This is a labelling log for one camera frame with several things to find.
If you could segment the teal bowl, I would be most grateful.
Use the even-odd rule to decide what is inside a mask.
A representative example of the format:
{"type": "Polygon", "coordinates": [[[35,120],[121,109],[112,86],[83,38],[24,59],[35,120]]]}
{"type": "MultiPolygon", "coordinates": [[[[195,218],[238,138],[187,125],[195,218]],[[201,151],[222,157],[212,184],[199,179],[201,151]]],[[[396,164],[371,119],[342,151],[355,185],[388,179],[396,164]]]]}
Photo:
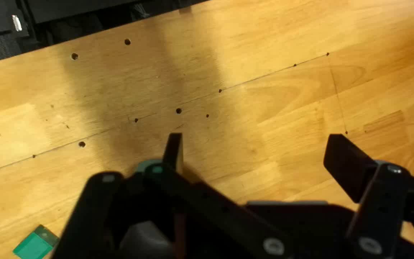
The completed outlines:
{"type": "Polygon", "coordinates": [[[162,159],[150,159],[138,162],[135,167],[134,173],[135,174],[145,174],[147,169],[155,164],[161,164],[162,159]]]}

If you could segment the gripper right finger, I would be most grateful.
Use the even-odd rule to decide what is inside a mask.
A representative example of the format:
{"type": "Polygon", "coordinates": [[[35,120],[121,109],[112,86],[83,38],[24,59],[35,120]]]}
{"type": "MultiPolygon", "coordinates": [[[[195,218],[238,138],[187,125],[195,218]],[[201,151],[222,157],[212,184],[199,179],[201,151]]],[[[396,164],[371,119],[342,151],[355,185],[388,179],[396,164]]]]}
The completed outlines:
{"type": "Polygon", "coordinates": [[[370,158],[342,134],[331,134],[324,167],[358,204],[346,232],[355,259],[414,259],[414,176],[370,158]]]}

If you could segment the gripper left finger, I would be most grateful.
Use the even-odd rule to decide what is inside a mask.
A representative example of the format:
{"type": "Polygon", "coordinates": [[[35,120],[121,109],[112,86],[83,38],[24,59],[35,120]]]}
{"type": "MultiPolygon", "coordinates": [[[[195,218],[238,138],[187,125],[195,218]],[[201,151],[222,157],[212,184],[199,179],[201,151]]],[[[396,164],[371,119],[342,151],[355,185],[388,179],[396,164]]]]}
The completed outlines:
{"type": "Polygon", "coordinates": [[[294,259],[294,240],[183,171],[183,136],[168,136],[161,164],[124,177],[89,177],[51,259],[146,259],[124,242],[151,222],[175,258],[294,259]]]}

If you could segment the green block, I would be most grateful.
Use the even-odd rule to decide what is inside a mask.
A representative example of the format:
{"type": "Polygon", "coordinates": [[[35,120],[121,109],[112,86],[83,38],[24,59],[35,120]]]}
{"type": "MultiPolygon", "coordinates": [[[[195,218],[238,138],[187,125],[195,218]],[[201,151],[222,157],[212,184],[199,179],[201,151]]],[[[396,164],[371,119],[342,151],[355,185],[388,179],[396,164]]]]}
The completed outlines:
{"type": "Polygon", "coordinates": [[[59,238],[40,224],[13,249],[13,254],[19,259],[44,259],[58,242],[59,238]]]}

